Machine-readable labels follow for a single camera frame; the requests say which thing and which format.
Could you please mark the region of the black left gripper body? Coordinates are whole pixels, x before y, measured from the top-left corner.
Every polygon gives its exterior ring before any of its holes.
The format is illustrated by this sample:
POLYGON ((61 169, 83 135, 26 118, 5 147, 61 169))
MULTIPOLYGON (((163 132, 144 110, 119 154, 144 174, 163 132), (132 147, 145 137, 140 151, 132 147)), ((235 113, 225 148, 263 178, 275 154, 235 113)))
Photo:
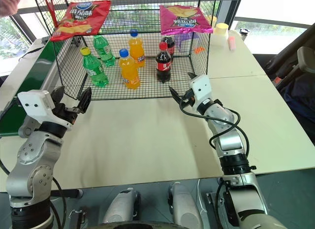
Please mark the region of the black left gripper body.
POLYGON ((78 114, 83 113, 83 111, 78 107, 66 107, 64 103, 54 103, 55 107, 52 112, 58 118, 66 121, 67 126, 74 125, 78 114))

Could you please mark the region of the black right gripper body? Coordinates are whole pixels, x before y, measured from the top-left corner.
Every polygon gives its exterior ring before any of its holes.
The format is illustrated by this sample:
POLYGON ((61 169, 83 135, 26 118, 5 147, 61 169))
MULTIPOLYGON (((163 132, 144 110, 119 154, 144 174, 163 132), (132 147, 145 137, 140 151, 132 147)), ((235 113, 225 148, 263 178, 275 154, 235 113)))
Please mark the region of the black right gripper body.
POLYGON ((196 98, 194 95, 194 91, 192 88, 188 89, 184 95, 181 97, 181 108, 185 108, 187 106, 191 106, 192 108, 196 108, 196 98))

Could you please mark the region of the person's bare hand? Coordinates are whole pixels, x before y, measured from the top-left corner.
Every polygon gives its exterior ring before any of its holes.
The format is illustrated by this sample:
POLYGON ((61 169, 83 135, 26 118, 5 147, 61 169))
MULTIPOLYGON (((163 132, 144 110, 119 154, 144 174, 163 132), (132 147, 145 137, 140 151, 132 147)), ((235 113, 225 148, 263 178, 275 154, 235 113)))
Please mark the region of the person's bare hand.
POLYGON ((0 17, 12 16, 18 12, 20 0, 0 0, 0 17))

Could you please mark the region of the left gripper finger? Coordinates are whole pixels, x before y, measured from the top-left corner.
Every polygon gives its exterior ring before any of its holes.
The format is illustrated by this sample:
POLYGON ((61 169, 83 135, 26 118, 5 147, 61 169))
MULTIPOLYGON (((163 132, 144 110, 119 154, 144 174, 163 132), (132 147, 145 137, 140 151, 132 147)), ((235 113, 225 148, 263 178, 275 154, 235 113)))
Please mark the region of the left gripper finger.
POLYGON ((54 105, 64 105, 64 103, 61 102, 64 95, 64 86, 55 88, 50 95, 54 105))
POLYGON ((91 87, 88 87, 87 89, 85 89, 80 98, 79 98, 79 104, 78 104, 78 109, 80 111, 80 113, 85 113, 89 107, 89 104, 92 100, 92 89, 91 87))

